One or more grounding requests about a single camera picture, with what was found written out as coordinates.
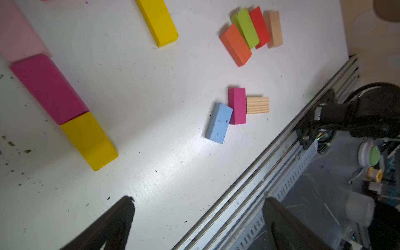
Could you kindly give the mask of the thin yellow block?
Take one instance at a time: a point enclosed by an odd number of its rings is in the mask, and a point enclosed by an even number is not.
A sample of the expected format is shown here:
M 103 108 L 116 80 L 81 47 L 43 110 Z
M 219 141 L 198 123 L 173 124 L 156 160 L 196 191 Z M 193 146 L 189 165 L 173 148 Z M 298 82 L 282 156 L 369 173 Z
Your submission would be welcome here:
M 61 129 L 94 171 L 118 157 L 116 148 L 90 112 L 64 123 Z

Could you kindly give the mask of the magenta slanted block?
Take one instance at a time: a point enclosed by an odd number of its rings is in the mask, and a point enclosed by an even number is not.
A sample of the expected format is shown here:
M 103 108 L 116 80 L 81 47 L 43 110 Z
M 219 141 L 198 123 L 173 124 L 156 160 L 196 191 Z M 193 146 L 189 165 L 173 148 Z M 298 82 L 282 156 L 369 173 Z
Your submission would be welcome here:
M 228 89 L 229 107 L 233 109 L 230 119 L 231 125 L 241 125 L 246 123 L 246 93 L 245 88 Z

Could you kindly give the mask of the light pink block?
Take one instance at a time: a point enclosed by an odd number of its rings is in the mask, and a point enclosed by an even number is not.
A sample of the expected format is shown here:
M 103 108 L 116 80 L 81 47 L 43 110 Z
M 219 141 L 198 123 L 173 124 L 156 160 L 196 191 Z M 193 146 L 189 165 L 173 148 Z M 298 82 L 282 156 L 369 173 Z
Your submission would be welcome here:
M 1 1 L 1 56 L 15 62 L 52 54 L 14 1 Z

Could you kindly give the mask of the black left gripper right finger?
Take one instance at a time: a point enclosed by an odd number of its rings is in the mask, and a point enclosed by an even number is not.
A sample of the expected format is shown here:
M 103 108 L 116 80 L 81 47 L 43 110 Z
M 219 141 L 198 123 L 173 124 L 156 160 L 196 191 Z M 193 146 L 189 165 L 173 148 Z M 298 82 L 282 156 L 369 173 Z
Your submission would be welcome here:
M 266 198 L 262 212 L 266 232 L 273 250 L 331 249 L 277 199 Z

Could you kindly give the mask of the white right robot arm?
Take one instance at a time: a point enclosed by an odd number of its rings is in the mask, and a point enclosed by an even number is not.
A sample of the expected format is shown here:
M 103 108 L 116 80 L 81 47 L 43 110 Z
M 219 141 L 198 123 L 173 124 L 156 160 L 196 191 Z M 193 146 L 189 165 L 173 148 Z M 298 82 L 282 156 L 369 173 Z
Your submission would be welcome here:
M 400 135 L 400 87 L 378 82 L 364 85 L 341 103 L 317 107 L 318 129 L 347 131 L 352 137 L 396 138 Z

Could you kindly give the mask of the dark pink block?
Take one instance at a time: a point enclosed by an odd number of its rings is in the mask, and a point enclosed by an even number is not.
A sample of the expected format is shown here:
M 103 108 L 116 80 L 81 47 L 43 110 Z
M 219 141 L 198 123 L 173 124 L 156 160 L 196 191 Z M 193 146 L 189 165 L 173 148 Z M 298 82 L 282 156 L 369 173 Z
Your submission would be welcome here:
M 10 69 L 58 125 L 89 111 L 47 55 L 17 61 Z

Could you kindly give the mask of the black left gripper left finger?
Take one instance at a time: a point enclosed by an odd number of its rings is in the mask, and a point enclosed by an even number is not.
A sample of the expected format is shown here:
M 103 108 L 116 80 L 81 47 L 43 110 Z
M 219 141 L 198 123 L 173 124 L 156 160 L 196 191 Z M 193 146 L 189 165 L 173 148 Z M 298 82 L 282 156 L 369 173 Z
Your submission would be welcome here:
M 124 250 L 135 213 L 134 199 L 123 196 L 63 250 Z

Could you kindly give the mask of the blue block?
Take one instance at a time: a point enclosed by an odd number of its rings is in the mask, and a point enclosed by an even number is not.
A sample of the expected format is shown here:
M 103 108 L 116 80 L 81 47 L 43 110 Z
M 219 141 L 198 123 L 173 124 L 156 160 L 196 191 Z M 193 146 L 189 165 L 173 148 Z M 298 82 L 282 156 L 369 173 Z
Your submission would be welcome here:
M 233 109 L 223 103 L 216 103 L 205 137 L 211 141 L 223 144 L 229 127 Z

